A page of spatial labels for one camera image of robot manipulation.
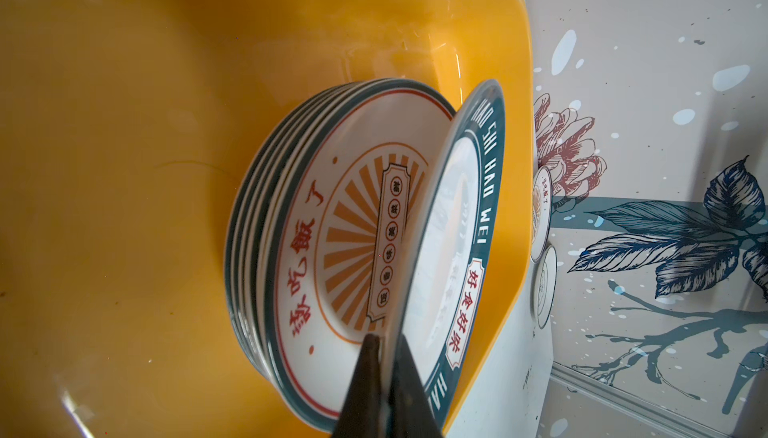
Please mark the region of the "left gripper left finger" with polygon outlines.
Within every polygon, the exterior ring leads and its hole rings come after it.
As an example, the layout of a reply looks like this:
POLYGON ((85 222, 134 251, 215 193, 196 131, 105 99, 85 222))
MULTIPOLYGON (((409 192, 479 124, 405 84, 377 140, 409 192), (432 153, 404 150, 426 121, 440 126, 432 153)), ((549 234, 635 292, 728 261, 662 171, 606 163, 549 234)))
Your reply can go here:
POLYGON ((365 336, 333 438, 374 438, 382 402, 380 337, 365 336))

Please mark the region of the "green rim plate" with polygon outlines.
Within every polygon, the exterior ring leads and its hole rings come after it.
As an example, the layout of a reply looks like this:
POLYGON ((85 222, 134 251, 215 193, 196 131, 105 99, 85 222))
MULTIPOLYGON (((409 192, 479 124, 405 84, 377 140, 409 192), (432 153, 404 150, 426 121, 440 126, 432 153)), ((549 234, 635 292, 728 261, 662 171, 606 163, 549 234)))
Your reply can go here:
POLYGON ((408 239, 405 336, 437 425, 456 394, 483 292, 505 145, 500 84, 479 84, 451 122, 408 239))

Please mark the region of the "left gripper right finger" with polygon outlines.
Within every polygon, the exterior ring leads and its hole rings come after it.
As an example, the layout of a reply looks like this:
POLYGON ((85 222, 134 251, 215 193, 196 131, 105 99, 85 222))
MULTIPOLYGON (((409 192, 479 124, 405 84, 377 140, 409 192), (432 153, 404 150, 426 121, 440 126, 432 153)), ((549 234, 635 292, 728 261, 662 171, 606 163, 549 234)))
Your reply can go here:
POLYGON ((405 336, 399 338, 396 348, 388 405, 387 437, 443 437, 405 336))

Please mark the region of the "white black motif plate back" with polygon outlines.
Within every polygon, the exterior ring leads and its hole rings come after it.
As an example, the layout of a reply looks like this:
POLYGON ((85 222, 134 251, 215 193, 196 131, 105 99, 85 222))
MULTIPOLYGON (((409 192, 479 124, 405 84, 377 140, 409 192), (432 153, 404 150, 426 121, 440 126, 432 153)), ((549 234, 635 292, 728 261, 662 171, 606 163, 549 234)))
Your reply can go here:
POLYGON ((532 311, 539 329, 544 329, 550 319, 555 290, 557 285, 557 253, 553 246, 548 245, 538 263, 532 311))

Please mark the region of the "orange sunburst plate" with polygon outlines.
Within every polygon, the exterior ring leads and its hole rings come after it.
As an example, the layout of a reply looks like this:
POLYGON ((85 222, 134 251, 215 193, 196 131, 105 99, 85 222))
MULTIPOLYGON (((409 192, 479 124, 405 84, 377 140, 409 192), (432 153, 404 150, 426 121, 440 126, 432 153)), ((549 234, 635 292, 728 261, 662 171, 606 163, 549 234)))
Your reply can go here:
POLYGON ((546 247, 552 213, 552 179, 546 167, 534 176, 531 260, 538 262, 546 247))
POLYGON ((264 248, 262 343, 316 430, 333 430, 364 337, 391 320, 404 233, 454 116, 422 83, 379 79, 335 91, 301 129, 264 248))
POLYGON ((225 247, 227 304, 241 349, 251 365, 266 379, 271 378, 271 371, 262 349, 258 324, 256 265, 259 252, 269 244, 268 240, 261 239, 261 234, 266 230, 279 175, 287 169, 289 155, 299 146, 300 135, 314 128, 313 122, 321 114, 322 107, 338 97, 351 97, 354 92, 384 82, 377 79, 336 86, 299 105, 277 125, 262 145, 238 191, 225 247))

